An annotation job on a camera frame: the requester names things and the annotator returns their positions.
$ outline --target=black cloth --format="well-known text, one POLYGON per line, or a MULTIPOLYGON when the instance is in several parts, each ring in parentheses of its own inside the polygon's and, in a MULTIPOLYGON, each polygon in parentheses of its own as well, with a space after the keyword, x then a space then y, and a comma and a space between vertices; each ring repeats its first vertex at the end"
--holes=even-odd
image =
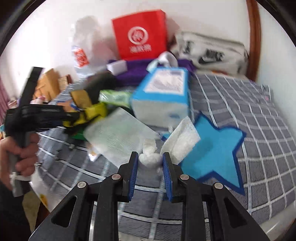
POLYGON ((22 207, 24 196, 14 197, 0 181, 0 240, 27 241, 30 225, 22 207))

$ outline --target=green package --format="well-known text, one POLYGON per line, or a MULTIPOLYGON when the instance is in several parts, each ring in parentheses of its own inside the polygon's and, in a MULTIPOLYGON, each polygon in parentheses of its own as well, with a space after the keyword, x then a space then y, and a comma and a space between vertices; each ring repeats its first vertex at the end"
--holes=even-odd
POLYGON ((130 108, 130 98, 129 91, 101 90, 99 102, 130 108))

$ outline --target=silver screw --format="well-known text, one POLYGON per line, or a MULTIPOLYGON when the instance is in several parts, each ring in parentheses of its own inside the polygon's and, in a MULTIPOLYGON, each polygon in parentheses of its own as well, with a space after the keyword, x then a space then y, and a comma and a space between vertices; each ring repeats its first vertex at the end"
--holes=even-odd
POLYGON ((86 182, 79 182, 77 186, 78 188, 84 188, 86 186, 86 182))
POLYGON ((119 174, 113 174, 112 175, 112 179, 113 180, 118 180, 118 179, 120 179, 121 178, 121 176, 119 175, 119 174))
POLYGON ((217 189, 222 189, 223 188, 223 184, 222 183, 215 183, 215 188, 217 189))
POLYGON ((180 178, 181 178, 182 180, 188 180, 188 179, 189 179, 189 176, 188 176, 187 174, 182 174, 182 175, 180 176, 180 178))

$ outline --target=small white box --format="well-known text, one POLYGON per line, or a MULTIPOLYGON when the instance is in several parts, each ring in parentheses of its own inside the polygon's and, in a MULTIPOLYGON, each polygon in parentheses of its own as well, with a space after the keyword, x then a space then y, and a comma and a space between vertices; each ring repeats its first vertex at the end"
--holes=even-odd
POLYGON ((125 60, 118 60, 116 62, 107 64, 107 69, 116 76, 127 72, 128 67, 125 60))
POLYGON ((177 127, 188 116, 188 70, 157 68, 148 74, 131 98, 138 120, 146 125, 177 127))

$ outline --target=pink curtain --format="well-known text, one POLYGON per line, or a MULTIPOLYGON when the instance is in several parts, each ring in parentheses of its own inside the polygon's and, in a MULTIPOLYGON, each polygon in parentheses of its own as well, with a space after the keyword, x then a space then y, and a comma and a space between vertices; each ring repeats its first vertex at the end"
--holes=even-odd
POLYGON ((4 121, 6 110, 8 109, 9 97, 0 79, 0 125, 4 121))

